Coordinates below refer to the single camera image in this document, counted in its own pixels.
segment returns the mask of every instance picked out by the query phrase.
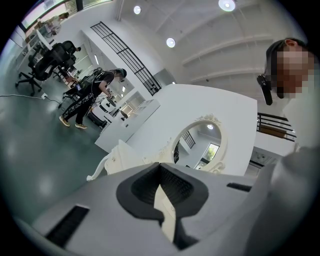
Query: ceiling light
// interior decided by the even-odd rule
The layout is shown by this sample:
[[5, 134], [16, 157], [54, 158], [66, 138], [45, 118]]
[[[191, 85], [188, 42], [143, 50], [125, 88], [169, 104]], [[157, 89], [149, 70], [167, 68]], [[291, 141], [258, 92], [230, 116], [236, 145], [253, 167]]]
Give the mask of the ceiling light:
[[139, 14], [139, 13], [141, 13], [141, 7], [140, 6], [135, 6], [133, 8], [133, 11], [134, 11], [135, 14]]
[[94, 55], [96, 63], [99, 65], [97, 55]]
[[236, 4], [233, 0], [219, 0], [219, 7], [226, 12], [232, 12]]
[[176, 41], [173, 38], [168, 38], [166, 40], [166, 45], [169, 46], [170, 48], [173, 48], [176, 45]]

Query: vent slot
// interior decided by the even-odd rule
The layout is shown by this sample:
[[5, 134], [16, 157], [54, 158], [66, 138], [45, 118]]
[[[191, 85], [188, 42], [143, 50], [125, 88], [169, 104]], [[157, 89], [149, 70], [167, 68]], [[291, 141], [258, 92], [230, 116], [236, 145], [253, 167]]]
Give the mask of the vent slot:
[[252, 186], [248, 186], [248, 185], [243, 185], [243, 184], [239, 184], [239, 183], [228, 183], [228, 185], [226, 185], [228, 188], [232, 188], [235, 190], [241, 190], [244, 192], [249, 192], [252, 188]]
[[76, 205], [62, 220], [60, 220], [50, 233], [46, 235], [46, 238], [57, 246], [63, 248], [88, 212], [88, 208]]

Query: patterned pants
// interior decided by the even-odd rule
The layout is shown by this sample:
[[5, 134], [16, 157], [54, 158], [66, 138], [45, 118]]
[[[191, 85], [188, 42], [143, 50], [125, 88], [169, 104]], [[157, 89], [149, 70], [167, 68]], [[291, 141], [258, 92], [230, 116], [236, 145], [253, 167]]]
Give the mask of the patterned pants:
[[94, 101], [95, 97], [92, 93], [82, 96], [66, 109], [66, 111], [62, 114], [62, 118], [68, 121], [71, 117], [77, 114], [75, 122], [79, 125], [82, 124], [85, 114]]

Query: floor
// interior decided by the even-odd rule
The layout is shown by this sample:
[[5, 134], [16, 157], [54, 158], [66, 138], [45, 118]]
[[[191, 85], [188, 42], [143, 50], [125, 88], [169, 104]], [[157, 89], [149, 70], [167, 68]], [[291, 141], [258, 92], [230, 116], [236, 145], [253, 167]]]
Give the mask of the floor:
[[[31, 93], [27, 83], [15, 88], [14, 59], [0, 60], [0, 95]], [[29, 72], [26, 64], [21, 71]], [[42, 85], [51, 100], [62, 101], [68, 88], [52, 77]], [[36, 92], [40, 97], [43, 92]], [[66, 108], [71, 102], [65, 101]], [[45, 209], [86, 183], [107, 154], [95, 145], [101, 130], [89, 119], [88, 129], [59, 121], [62, 110], [48, 99], [0, 97], [0, 189], [13, 215], [32, 223]]]

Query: sneaker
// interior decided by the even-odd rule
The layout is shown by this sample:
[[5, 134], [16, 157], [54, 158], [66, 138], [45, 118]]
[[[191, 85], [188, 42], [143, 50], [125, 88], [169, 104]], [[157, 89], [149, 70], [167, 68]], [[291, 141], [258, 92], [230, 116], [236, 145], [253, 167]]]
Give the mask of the sneaker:
[[75, 123], [75, 127], [80, 128], [80, 129], [87, 129], [88, 127], [83, 125], [83, 124], [79, 124], [79, 123]]
[[59, 116], [59, 120], [66, 126], [66, 127], [70, 127], [70, 123], [68, 123], [65, 119], [62, 118], [62, 115]]

